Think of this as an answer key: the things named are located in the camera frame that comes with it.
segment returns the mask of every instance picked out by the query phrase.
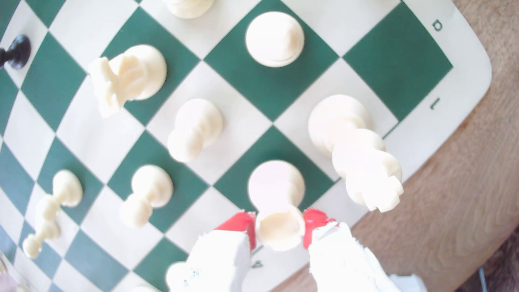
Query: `white chess piece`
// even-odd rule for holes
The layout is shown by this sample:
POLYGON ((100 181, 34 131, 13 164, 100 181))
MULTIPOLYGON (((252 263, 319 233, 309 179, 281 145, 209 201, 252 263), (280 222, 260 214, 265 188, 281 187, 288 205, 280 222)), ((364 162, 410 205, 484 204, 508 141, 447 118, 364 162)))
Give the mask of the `white chess piece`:
POLYGON ((173 182, 168 173, 156 165, 141 166, 132 177, 129 195, 121 206, 121 219, 127 226, 144 226, 153 208, 164 207, 173 194, 173 182))
POLYGON ((264 162, 252 172, 248 193, 258 210, 258 240, 276 251, 297 246, 305 235, 303 214, 297 208, 305 194, 299 170, 286 161, 264 162))
POLYGON ((386 212, 396 207, 404 192, 402 168, 370 128, 366 108, 345 95, 321 101, 308 121, 313 144, 332 158, 335 170, 346 179, 351 199, 371 211, 386 212))
POLYGON ((36 205, 36 220, 54 221, 61 205, 75 207, 82 198, 79 179, 71 171, 62 169, 52 179, 52 195, 45 195, 36 205))
POLYGON ((192 99, 176 114, 175 130, 168 138, 168 150, 175 160, 189 162, 202 148, 213 144, 223 129, 220 110, 210 101, 192 99))
POLYGON ((283 67, 299 57, 305 46, 305 34, 294 17, 271 11, 252 20, 245 33, 245 44, 256 62, 283 67))
POLYGON ((184 19, 197 18, 204 15, 214 0, 163 0, 168 5, 169 11, 177 17, 184 19))
POLYGON ((103 117, 119 111, 127 100, 144 100, 166 80, 166 61, 156 48, 137 45, 108 61, 95 59, 89 67, 94 94, 103 117))
POLYGON ((36 258, 42 250, 42 242, 60 236, 60 228, 55 221, 39 220, 36 233, 29 234, 22 243, 23 252, 28 258, 36 258))

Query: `table surface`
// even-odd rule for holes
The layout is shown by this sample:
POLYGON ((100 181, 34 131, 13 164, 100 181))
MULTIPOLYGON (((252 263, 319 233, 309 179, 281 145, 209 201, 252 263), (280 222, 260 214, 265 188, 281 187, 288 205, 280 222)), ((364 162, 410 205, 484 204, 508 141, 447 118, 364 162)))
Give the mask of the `table surface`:
MULTIPOLYGON (((490 90, 422 168, 401 203, 352 229, 388 274, 453 291, 519 223, 519 1, 454 0, 492 62, 490 90)), ((308 266, 274 291, 317 291, 308 266)))

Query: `black chess piece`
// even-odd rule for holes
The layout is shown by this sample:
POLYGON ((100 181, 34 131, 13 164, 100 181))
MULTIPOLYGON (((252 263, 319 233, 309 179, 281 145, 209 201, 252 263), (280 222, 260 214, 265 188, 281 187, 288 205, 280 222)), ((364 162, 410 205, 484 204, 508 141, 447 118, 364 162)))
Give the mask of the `black chess piece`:
POLYGON ((9 62, 13 69, 21 69, 27 64, 30 55, 31 41, 27 36, 19 35, 7 51, 0 48, 0 69, 5 62, 9 62))

